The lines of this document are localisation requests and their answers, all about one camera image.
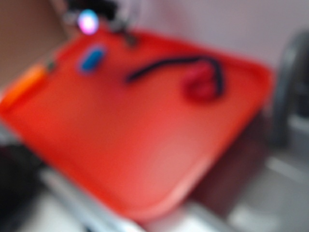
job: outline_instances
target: red plastic item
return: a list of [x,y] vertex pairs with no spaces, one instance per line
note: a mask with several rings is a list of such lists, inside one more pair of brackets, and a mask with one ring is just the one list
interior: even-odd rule
[[[272,73],[211,49],[136,36],[136,47],[103,30],[71,42],[56,55],[54,70],[39,69],[32,75],[40,78],[25,77],[29,85],[24,78],[8,90],[0,116],[67,178],[119,214],[146,222],[180,204],[231,145],[270,93]],[[81,72],[93,45],[106,47],[106,56]],[[205,103],[183,97],[181,80],[196,64],[162,67],[125,83],[149,63],[186,55],[220,61],[223,96]]]
[[191,100],[206,102],[218,97],[215,69],[209,62],[200,61],[183,78],[183,93]]

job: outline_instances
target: brown cardboard box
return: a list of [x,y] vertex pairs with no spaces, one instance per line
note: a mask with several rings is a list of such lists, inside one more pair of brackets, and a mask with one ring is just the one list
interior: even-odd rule
[[66,38],[48,0],[0,1],[0,88]]

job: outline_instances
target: black cable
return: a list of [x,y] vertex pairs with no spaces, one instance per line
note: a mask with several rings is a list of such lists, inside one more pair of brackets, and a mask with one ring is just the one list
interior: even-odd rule
[[147,73],[160,68],[162,66],[169,66],[175,64],[186,64],[186,63],[194,63],[200,60],[204,60],[209,62],[215,69],[215,81],[217,85],[217,94],[222,95],[224,91],[224,80],[223,80],[223,73],[222,68],[216,59],[208,56],[193,56],[193,57],[176,57],[176,58],[167,58],[156,61],[152,64],[147,65],[146,67],[137,70],[136,72],[132,73],[127,79],[127,83],[135,82],[142,77],[144,77]]
[[118,5],[112,0],[66,0],[69,11],[93,10],[98,15],[114,20]]

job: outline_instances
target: pink light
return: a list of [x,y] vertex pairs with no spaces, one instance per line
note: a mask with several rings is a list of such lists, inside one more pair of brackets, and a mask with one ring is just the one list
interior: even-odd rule
[[77,20],[81,31],[86,35],[92,35],[98,30],[98,16],[92,10],[83,10]]

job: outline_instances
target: blue object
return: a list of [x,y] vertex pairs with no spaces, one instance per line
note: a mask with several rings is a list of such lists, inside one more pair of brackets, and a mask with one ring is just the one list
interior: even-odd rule
[[82,70],[94,70],[105,56],[105,51],[102,48],[93,49],[82,61]]

